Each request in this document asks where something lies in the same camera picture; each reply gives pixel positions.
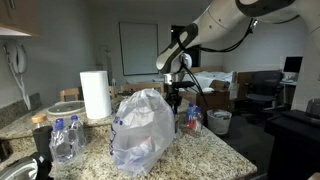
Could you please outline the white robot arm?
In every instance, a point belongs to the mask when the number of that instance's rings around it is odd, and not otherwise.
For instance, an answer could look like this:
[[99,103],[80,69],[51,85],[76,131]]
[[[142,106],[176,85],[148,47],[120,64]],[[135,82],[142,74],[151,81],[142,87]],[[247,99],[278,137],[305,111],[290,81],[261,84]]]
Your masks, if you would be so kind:
[[177,73],[176,59],[199,44],[220,39],[245,18],[281,24],[301,17],[314,38],[320,41],[320,0],[212,0],[207,9],[157,56],[156,68],[162,74]]

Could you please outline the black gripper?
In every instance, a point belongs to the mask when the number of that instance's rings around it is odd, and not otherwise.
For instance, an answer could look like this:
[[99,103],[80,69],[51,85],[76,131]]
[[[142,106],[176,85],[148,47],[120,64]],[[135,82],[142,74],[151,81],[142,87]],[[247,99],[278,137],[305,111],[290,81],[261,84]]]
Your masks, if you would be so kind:
[[168,86],[168,92],[166,94],[166,102],[174,109],[177,110],[181,104],[182,97],[179,95],[180,88],[188,88],[194,86],[191,81],[172,82]]

